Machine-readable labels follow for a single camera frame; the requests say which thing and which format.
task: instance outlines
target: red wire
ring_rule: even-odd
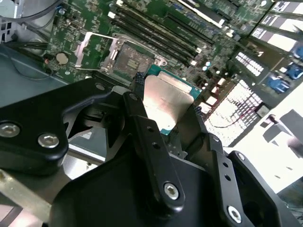
[[[246,114],[249,114],[251,111],[254,111],[258,108],[258,106],[253,106],[250,107],[249,109],[247,109],[237,120],[235,120],[233,123],[231,123],[230,125],[227,126],[214,126],[210,120],[208,119],[208,122],[211,124],[211,126],[213,126],[214,128],[218,128],[218,129],[224,129],[224,128],[228,128],[230,126],[232,126],[233,124],[237,123],[239,120],[241,120]]]

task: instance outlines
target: ram slot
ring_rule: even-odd
[[[154,31],[157,31],[160,35],[164,36],[171,42],[173,42],[175,45],[180,46],[182,49],[185,49],[187,52],[197,55],[197,47],[191,46],[188,43],[184,42],[183,40],[179,39],[178,37],[171,34],[169,31],[165,30],[164,28],[156,25],[155,23],[149,21],[145,17],[141,16],[139,13],[135,12],[134,10],[128,8],[126,5],[118,6],[118,10],[123,12],[125,15],[128,15],[129,17],[140,21],[142,24],[144,24],[149,29],[152,29]]]
[[[133,25],[130,25],[119,18],[114,18],[113,19],[113,24],[117,25],[118,27],[124,29],[126,32],[132,34],[133,36],[138,37],[140,40],[143,40],[144,42],[148,43],[149,45],[153,46],[154,48],[166,53],[170,57],[180,61],[183,63],[185,66],[189,66],[189,60],[181,56],[180,54],[176,53],[172,49],[170,49],[167,46],[162,45],[159,43],[157,40],[154,40],[153,38],[149,37],[145,33],[141,32],[137,28],[135,28]]]
[[[136,28],[139,29],[141,32],[149,35],[151,38],[157,40],[158,42],[162,43],[163,45],[166,45],[166,46],[170,47],[171,49],[178,52],[182,56],[186,56],[186,57],[191,58],[191,59],[193,59],[195,57],[192,54],[185,51],[183,48],[180,48],[179,45],[175,45],[175,43],[172,43],[170,40],[161,36],[157,32],[155,32],[153,30],[150,30],[148,27],[143,25],[140,21],[134,20],[134,19],[130,18],[127,15],[123,15],[123,14],[119,14],[119,13],[117,13],[117,15],[119,16],[120,20],[122,20],[122,21],[124,21],[128,24],[131,24],[131,25],[136,25]]]
[[[170,13],[166,16],[166,18],[172,20],[173,22],[175,22],[176,24],[178,24],[179,26],[181,26],[184,30],[187,30],[188,32],[193,33],[194,35],[196,35],[197,37],[199,37],[200,39],[202,39],[203,41],[209,43],[210,45],[214,44],[214,41],[211,40],[210,38],[208,38],[207,36],[205,36],[204,34],[199,33],[198,31],[196,31],[195,29],[193,29],[192,27],[190,27],[189,25],[185,24],[183,21],[181,21],[178,18],[175,18],[173,15],[171,15]]]

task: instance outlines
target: silver screw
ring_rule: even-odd
[[[245,160],[244,155],[243,155],[243,154],[241,154],[240,152],[238,152],[238,156],[239,156],[239,158],[241,158],[243,161]]]
[[[96,84],[96,88],[98,88],[99,90],[102,90],[102,91],[104,91],[105,90],[105,88],[102,86],[102,84],[100,84],[100,83],[97,83]]]
[[[216,137],[215,135],[213,135],[213,139],[214,139],[215,141],[219,142],[219,138]]]
[[[0,136],[12,138],[20,133],[20,128],[12,123],[3,123],[0,125]]]
[[[237,209],[235,209],[235,208],[232,207],[232,206],[228,206],[228,207],[227,207],[227,211],[228,211],[228,214],[230,215],[230,217],[231,217],[235,222],[237,222],[238,224],[242,222],[241,215],[240,215],[240,213],[238,212]]]
[[[65,14],[65,9],[63,9],[63,8],[59,9],[58,13],[60,15],[64,15]]]
[[[129,96],[130,96],[133,100],[135,100],[135,101],[138,100],[137,97],[136,97],[134,94],[129,94]]]
[[[168,195],[172,200],[176,200],[179,197],[178,189],[171,183],[166,183],[164,185],[164,192]]]
[[[59,139],[54,134],[45,133],[39,136],[38,143],[43,148],[55,148],[59,144]]]

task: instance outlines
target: motherboard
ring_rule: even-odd
[[[272,6],[269,0],[67,0],[45,67],[67,82],[105,74],[126,87],[157,66],[200,90]]]

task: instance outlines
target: green circuit board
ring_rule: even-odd
[[[271,7],[270,1],[262,6],[262,0],[197,2],[229,16],[224,26],[241,39]],[[147,72],[160,56],[166,61],[159,65],[163,70],[198,87],[201,81],[212,79],[209,74],[220,76],[217,71],[226,71],[239,45],[224,27],[207,22],[177,0],[67,0],[62,7],[66,11],[55,19],[45,66],[70,83],[103,72],[128,86],[137,71]],[[89,32],[93,34],[83,45]],[[114,64],[106,65],[113,40],[121,38]],[[58,60],[59,53],[67,62]],[[204,71],[206,62],[211,66]]]

